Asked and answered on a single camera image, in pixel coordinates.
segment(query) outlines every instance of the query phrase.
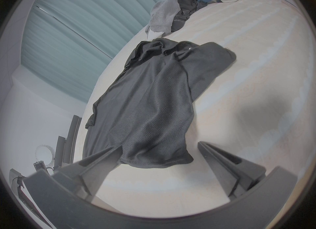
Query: teal curtain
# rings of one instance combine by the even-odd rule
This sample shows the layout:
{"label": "teal curtain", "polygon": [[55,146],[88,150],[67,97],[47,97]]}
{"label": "teal curtain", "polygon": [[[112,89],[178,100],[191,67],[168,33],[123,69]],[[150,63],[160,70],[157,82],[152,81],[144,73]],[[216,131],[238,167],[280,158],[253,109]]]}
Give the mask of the teal curtain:
{"label": "teal curtain", "polygon": [[159,0],[36,0],[22,40],[21,63],[87,102],[109,62],[150,19]]}

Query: black garment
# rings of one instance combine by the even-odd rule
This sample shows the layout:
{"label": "black garment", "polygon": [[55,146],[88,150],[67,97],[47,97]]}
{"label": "black garment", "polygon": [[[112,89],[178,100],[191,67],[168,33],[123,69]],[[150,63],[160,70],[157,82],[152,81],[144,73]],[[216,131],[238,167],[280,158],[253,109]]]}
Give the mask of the black garment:
{"label": "black garment", "polygon": [[207,3],[198,2],[198,0],[178,0],[178,3],[181,10],[173,19],[171,32],[181,29],[186,20],[190,18],[191,14],[207,6]]}
{"label": "black garment", "polygon": [[192,102],[236,59],[216,43],[142,41],[93,105],[83,158],[122,145],[121,163],[139,168],[187,164]]}

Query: bed sheet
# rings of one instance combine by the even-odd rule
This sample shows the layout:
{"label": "bed sheet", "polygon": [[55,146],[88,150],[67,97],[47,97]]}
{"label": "bed sheet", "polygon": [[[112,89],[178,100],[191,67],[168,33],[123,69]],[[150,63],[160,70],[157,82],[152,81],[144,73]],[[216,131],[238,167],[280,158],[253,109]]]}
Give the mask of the bed sheet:
{"label": "bed sheet", "polygon": [[[193,103],[186,143],[194,161],[166,169],[120,165],[97,196],[123,213],[143,217],[190,215],[228,202],[197,149],[198,141],[263,165],[267,174],[280,165],[301,178],[315,155],[316,79],[315,39],[299,11],[284,0],[214,3],[166,38],[213,41],[237,55]],[[144,40],[142,29],[99,77],[79,128],[74,161],[82,158],[92,104]]]}

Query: curtain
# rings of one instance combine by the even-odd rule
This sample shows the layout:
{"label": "curtain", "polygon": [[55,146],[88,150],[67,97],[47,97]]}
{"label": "curtain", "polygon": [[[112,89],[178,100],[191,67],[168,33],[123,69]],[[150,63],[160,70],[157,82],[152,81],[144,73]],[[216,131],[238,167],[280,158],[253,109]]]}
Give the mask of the curtain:
{"label": "curtain", "polygon": [[87,102],[108,63],[147,25],[157,1],[36,0],[23,34],[21,63]]}

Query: gray waffle-textured cloth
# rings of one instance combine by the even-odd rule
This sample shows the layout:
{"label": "gray waffle-textured cloth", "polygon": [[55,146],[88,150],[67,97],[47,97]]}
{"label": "gray waffle-textured cloth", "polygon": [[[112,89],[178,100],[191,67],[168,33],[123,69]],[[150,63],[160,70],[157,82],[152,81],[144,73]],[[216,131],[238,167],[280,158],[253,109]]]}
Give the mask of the gray waffle-textured cloth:
{"label": "gray waffle-textured cloth", "polygon": [[133,167],[192,162],[185,144],[192,102],[235,59],[216,43],[140,42],[123,72],[93,104],[83,158],[121,145],[120,162]]}
{"label": "gray waffle-textured cloth", "polygon": [[150,11],[150,21],[145,29],[148,35],[149,29],[155,32],[171,32],[174,17],[180,11],[178,0],[161,0]]}

